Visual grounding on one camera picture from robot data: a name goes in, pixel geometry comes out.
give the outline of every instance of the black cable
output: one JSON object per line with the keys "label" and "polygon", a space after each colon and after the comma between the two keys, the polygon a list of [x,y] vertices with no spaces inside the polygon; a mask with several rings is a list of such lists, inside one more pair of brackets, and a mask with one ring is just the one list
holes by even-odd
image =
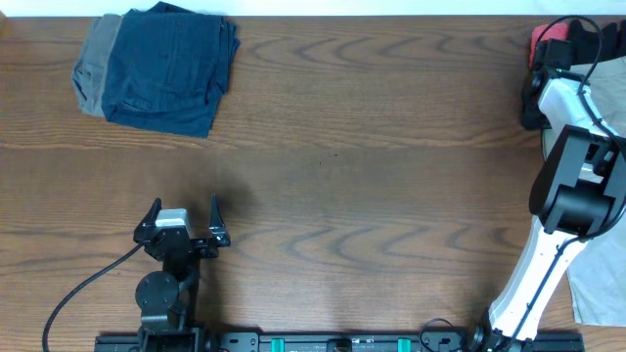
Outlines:
{"label": "black cable", "polygon": [[[443,318],[435,318],[435,319],[430,319],[429,321],[426,322],[426,324],[424,324],[424,326],[422,327],[422,329],[420,330],[420,334],[419,334],[419,340],[420,340],[420,345],[426,349],[426,351],[428,352],[435,352],[433,351],[430,347],[428,347],[428,345],[424,342],[424,340],[422,339],[422,334],[424,332],[424,330],[426,330],[426,328],[428,328],[429,325],[433,324],[433,323],[437,323],[437,322],[441,322],[441,323],[445,323],[447,325],[450,326],[450,328],[453,328],[454,326],[452,325],[452,323],[448,322],[447,320],[443,319]],[[453,350],[450,350],[450,352],[457,352],[457,351],[461,351],[463,347],[459,347]]]}
{"label": "black cable", "polygon": [[52,323],[55,321],[55,318],[57,318],[57,315],[59,314],[59,312],[61,312],[61,308],[63,308],[71,300],[71,298],[74,297],[80,290],[82,290],[87,285],[91,284],[93,281],[95,281],[96,279],[106,274],[108,271],[110,271],[117,265],[123,263],[126,259],[130,258],[131,255],[135,254],[137,250],[141,249],[142,246],[143,246],[142,243],[135,245],[135,247],[132,248],[128,253],[124,254],[124,256],[115,260],[110,266],[106,267],[105,269],[92,275],[89,279],[82,282],[82,284],[78,285],[75,289],[73,289],[70,293],[67,294],[66,298],[64,298],[61,301],[61,303],[59,303],[57,308],[55,308],[55,310],[52,312],[52,314],[50,315],[50,318],[48,318],[46,327],[43,329],[43,334],[41,335],[41,345],[43,347],[44,352],[50,352],[50,349],[48,348],[48,334],[50,333],[50,328],[52,327]]}
{"label": "black cable", "polygon": [[[615,143],[615,145],[619,149],[619,153],[622,154],[622,156],[624,157],[624,160],[626,161],[626,148],[625,148],[624,144],[619,140],[619,138],[617,138],[617,136],[615,136],[615,134],[610,129],[608,129],[606,126],[603,125],[602,121],[599,118],[596,117],[596,115],[592,111],[591,107],[589,106],[589,103],[587,102],[587,99],[585,98],[585,91],[584,91],[585,84],[587,84],[587,81],[589,80],[589,77],[594,72],[594,69],[596,69],[596,66],[598,65],[598,62],[600,61],[600,55],[602,53],[603,44],[604,44],[603,33],[602,33],[602,30],[600,29],[600,27],[598,26],[598,24],[595,23],[593,20],[591,20],[589,18],[586,18],[584,16],[578,16],[578,15],[569,15],[569,16],[563,16],[561,18],[558,18],[554,22],[548,24],[548,26],[546,26],[546,28],[544,28],[544,30],[541,32],[541,34],[539,35],[539,37],[537,39],[537,42],[535,43],[535,52],[537,52],[537,47],[536,46],[539,45],[539,43],[541,42],[541,38],[544,36],[544,34],[552,26],[554,26],[555,24],[557,24],[559,22],[562,22],[563,20],[568,20],[568,19],[577,19],[577,20],[581,20],[581,21],[589,23],[594,28],[594,30],[596,31],[596,34],[598,35],[598,41],[599,41],[598,53],[596,54],[596,58],[594,59],[594,62],[589,67],[589,70],[587,70],[587,73],[584,75],[583,79],[580,81],[580,84],[578,85],[578,90],[577,90],[576,94],[578,95],[578,99],[580,100],[580,103],[582,104],[583,108],[585,109],[585,112],[590,116],[590,118],[592,119],[594,124],[601,131],[603,131],[606,134],[606,136],[608,136],[608,138],[613,143]],[[620,210],[618,211],[617,215],[610,222],[606,223],[604,226],[602,226],[600,229],[598,229],[596,232],[594,232],[592,234],[587,234],[584,237],[577,237],[577,238],[573,238],[573,239],[567,240],[567,241],[565,241],[562,245],[560,245],[557,248],[557,254],[555,254],[555,259],[552,261],[552,264],[548,268],[548,271],[546,272],[546,275],[544,275],[544,278],[542,279],[541,283],[537,287],[537,290],[535,291],[535,294],[533,295],[532,299],[530,300],[530,303],[527,304],[526,311],[524,312],[524,315],[521,317],[521,320],[519,321],[519,324],[517,324],[517,327],[515,328],[515,331],[514,331],[513,335],[511,336],[511,338],[509,339],[507,344],[505,344],[504,346],[502,346],[500,348],[496,348],[495,349],[496,351],[507,350],[507,349],[509,349],[509,347],[511,347],[511,345],[513,344],[513,342],[515,341],[515,339],[519,335],[519,332],[521,331],[521,328],[523,327],[524,323],[526,322],[526,319],[530,315],[530,312],[532,311],[532,308],[534,307],[535,303],[537,302],[537,299],[539,298],[539,295],[541,294],[541,291],[544,289],[544,286],[546,285],[546,282],[548,281],[548,278],[550,277],[552,272],[555,270],[555,267],[557,266],[557,263],[559,262],[560,257],[565,252],[565,249],[570,244],[572,244],[574,242],[588,241],[588,240],[594,239],[594,238],[596,238],[596,237],[598,237],[600,235],[603,235],[603,234],[607,233],[608,231],[610,231],[619,222],[621,217],[624,215],[625,211],[626,211],[626,198],[622,200],[622,203],[620,205]]]}

